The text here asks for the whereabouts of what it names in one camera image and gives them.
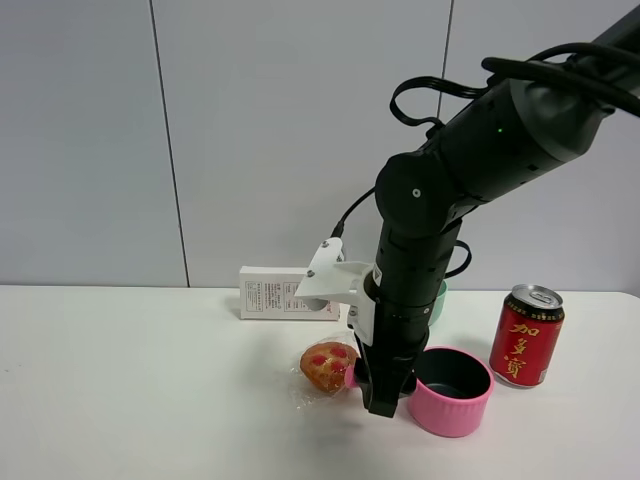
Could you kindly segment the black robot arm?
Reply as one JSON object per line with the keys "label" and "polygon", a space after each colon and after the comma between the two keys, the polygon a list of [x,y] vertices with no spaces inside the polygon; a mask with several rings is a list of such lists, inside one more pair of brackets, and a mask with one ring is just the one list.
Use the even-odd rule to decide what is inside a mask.
{"label": "black robot arm", "polygon": [[430,118],[426,143],[391,157],[378,174],[383,225],[364,295],[373,336],[360,339],[355,378],[365,408],[390,417],[416,387],[414,367],[463,217],[584,155],[616,110],[639,112],[639,13],[590,43],[544,50],[525,61],[485,58],[484,88],[417,77],[403,90],[434,89],[467,100],[450,122]]}

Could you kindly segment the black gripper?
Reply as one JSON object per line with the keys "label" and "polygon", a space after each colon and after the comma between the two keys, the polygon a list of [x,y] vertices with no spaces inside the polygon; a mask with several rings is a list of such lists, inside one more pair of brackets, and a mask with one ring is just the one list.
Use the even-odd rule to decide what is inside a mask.
{"label": "black gripper", "polygon": [[369,413],[393,417],[399,400],[416,390],[414,367],[429,339],[433,304],[414,307],[376,296],[373,306],[373,340],[356,360],[355,383]]}

